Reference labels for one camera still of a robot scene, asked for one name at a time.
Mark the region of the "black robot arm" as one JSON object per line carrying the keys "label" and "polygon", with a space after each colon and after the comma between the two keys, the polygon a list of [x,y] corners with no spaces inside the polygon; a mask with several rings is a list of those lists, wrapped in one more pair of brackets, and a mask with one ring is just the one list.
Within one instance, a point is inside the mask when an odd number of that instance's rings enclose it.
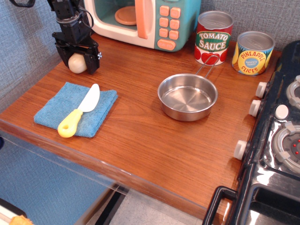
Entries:
{"label": "black robot arm", "polygon": [[91,14],[78,0],[50,0],[48,3],[60,25],[61,32],[54,32],[52,36],[64,64],[70,70],[82,67],[89,74],[95,73],[102,55],[98,43],[91,38],[94,25]]}

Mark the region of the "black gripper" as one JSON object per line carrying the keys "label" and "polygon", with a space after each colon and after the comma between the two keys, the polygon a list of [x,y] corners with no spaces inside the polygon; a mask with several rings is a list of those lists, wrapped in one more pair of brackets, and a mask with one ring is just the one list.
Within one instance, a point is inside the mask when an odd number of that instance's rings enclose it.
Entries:
{"label": "black gripper", "polygon": [[87,71],[94,74],[100,66],[100,52],[98,43],[91,38],[93,21],[87,16],[73,16],[68,19],[56,18],[61,32],[55,32],[55,46],[66,67],[73,53],[84,56]]}

